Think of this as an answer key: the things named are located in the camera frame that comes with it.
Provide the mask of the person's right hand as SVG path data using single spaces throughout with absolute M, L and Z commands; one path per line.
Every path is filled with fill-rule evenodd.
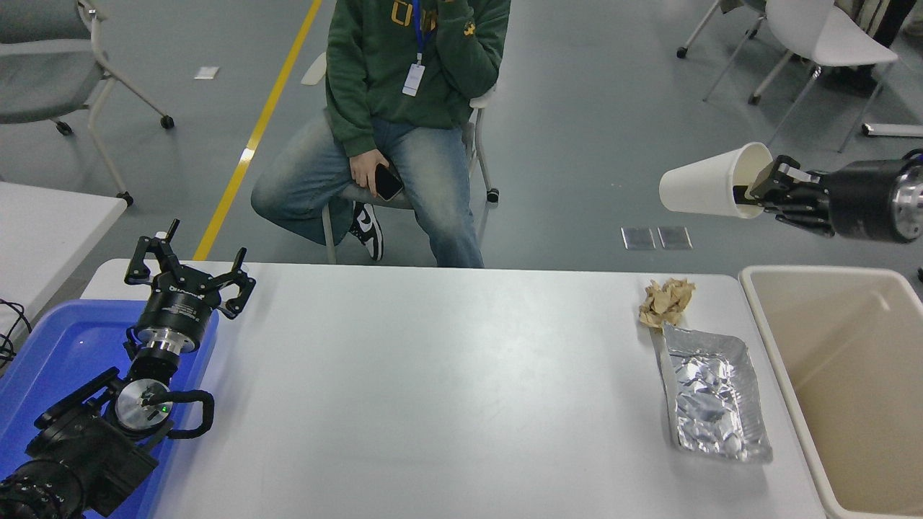
M 373 197 L 379 196 L 376 171 L 379 165 L 388 168 L 389 160 L 377 148 L 349 157 L 350 175 L 363 190 L 368 190 Z

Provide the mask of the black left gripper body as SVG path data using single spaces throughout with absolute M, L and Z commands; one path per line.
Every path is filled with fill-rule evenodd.
M 147 340 L 155 329 L 171 329 L 189 341 L 201 341 L 214 309 L 221 305 L 217 292 L 199 293 L 197 285 L 180 286 L 172 275 L 157 275 L 151 296 L 135 324 L 135 336 Z

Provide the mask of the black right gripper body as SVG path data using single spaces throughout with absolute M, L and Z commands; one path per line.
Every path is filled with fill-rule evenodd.
M 901 160 L 855 161 L 827 174 L 829 219 L 845 239 L 901 242 L 891 209 Z

